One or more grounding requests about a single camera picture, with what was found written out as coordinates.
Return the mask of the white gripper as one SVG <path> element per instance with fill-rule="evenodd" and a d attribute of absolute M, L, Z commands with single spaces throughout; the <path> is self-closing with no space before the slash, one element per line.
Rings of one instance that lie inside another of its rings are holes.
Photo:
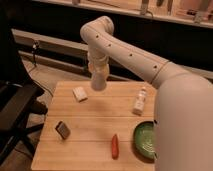
<path fill-rule="evenodd" d="M 103 75 L 109 74 L 109 64 L 108 64 L 108 58 L 88 58 L 88 69 L 90 73 L 102 73 Z"/>

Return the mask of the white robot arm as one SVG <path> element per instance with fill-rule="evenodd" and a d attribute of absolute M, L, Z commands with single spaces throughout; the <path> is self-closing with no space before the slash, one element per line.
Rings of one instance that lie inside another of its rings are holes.
<path fill-rule="evenodd" d="M 113 36 L 107 16 L 84 24 L 91 87 L 106 88 L 114 59 L 151 84 L 154 104 L 155 171 L 213 171 L 213 83 L 183 67 Z"/>

